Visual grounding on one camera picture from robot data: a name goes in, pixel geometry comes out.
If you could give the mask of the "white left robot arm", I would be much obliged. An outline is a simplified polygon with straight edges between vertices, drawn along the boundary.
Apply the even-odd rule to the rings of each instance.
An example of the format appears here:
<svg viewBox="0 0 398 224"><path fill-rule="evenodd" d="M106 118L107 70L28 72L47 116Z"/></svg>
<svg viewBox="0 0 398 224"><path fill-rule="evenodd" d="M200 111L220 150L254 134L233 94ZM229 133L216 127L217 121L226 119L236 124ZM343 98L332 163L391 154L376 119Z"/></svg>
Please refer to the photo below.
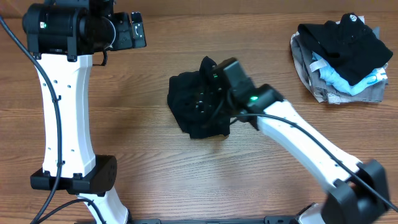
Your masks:
<svg viewBox="0 0 398 224"><path fill-rule="evenodd" d="M45 122L45 157L30 184L76 195L96 223L132 223L114 187L117 160L96 154L90 137L93 55L146 46L141 13L114 12L113 7L112 1L49 1L32 4L24 14Z"/></svg>

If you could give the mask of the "black t-shirt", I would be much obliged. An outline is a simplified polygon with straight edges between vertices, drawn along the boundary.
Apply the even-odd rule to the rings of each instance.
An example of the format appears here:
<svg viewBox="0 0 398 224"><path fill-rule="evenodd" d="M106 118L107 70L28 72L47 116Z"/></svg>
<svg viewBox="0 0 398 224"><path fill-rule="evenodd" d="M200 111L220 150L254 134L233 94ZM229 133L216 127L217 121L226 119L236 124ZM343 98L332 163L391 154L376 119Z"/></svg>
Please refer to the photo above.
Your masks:
<svg viewBox="0 0 398 224"><path fill-rule="evenodd" d="M216 62L204 57L200 68L169 78L167 105L182 132L192 139L230 134L229 119L220 115L224 101L211 88Z"/></svg>

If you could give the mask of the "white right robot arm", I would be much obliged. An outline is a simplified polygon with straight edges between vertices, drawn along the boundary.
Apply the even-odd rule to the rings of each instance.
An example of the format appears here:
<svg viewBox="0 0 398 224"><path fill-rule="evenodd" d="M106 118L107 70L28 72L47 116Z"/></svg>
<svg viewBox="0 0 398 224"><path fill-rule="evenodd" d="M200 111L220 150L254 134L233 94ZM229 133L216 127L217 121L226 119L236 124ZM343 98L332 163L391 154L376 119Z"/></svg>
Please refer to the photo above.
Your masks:
<svg viewBox="0 0 398 224"><path fill-rule="evenodd" d="M227 124L231 118L250 123L291 153L325 191L325 202L305 207L290 223L373 223L397 210L378 161L363 163L334 145L273 87L256 87L244 74L200 78L198 108L212 113L209 124Z"/></svg>

